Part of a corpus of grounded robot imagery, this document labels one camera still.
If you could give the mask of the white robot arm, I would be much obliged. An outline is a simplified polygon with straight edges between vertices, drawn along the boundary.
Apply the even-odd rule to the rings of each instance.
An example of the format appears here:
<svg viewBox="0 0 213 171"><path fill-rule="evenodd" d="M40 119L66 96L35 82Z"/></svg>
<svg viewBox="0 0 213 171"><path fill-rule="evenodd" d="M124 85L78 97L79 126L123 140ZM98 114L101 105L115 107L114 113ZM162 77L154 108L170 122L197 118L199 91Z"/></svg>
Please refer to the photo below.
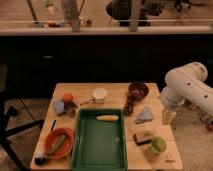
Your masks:
<svg viewBox="0 0 213 171"><path fill-rule="evenodd" d="M205 112L201 117L204 123L213 124L213 88L204 83L207 77L207 68L200 62L188 63L167 72L166 86L160 93L163 124L169 124L173 120L176 110L185 100L191 101Z"/></svg>

